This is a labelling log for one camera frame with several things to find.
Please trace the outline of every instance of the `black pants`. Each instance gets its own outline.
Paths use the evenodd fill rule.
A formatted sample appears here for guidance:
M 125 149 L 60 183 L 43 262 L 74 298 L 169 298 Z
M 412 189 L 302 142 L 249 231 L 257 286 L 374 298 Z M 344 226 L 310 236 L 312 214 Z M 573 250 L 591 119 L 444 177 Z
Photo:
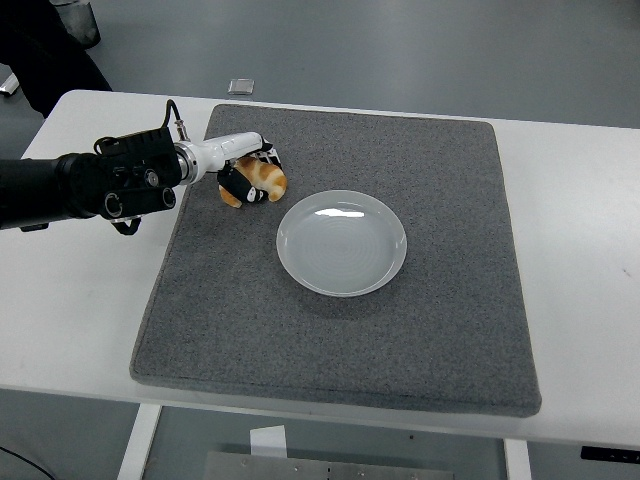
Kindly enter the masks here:
M 44 117 L 70 90 L 111 90 L 48 0 L 0 0 L 0 63 Z

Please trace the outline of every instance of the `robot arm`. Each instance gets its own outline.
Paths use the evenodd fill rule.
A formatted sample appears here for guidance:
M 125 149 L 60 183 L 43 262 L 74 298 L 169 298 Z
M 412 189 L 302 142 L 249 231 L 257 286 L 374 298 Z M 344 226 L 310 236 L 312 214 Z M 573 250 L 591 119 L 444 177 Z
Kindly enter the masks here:
M 41 230 L 53 221 L 101 215 L 120 233 L 133 235 L 142 215 L 175 206 L 173 187 L 271 147 L 254 132 L 191 142 L 173 108 L 181 138 L 176 143 L 165 118 L 159 129 L 102 138 L 95 153 L 0 160 L 0 229 Z

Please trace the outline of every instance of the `gray felt mat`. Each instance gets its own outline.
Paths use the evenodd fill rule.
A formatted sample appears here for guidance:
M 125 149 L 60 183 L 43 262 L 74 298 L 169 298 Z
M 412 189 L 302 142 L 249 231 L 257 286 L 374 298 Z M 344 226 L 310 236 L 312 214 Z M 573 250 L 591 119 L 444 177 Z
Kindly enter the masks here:
M 188 188 L 131 362 L 139 382 L 390 409 L 535 414 L 541 403 L 491 125 L 221 105 L 207 138 L 256 131 L 289 179 L 233 209 L 215 175 Z M 381 289 L 307 290 L 276 251 L 313 193 L 387 204 L 408 239 Z

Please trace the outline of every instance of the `floor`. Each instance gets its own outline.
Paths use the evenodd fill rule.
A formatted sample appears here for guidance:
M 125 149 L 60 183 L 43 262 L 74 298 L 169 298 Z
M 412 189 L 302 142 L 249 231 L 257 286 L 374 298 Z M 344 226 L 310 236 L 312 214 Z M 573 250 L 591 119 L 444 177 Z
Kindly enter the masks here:
M 255 101 L 640 128 L 639 0 L 91 5 L 89 53 L 117 91 L 226 98 L 230 79 L 252 78 Z M 0 158 L 19 158 L 42 121 L 20 90 L 0 99 Z M 0 445 L 64 478 L 114 478 L 136 408 L 2 390 L 0 405 Z M 1 478 L 38 478 L 12 461 L 0 456 Z

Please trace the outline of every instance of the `white plate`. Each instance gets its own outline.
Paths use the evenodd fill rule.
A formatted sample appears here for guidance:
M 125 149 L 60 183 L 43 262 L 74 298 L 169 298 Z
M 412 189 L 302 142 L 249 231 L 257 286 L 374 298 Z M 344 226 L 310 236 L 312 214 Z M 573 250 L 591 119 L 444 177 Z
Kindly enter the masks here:
M 364 193 L 316 193 L 289 210 L 278 228 L 278 256 L 314 292 L 354 297 L 388 283 L 400 270 L 407 237 L 398 217 Z

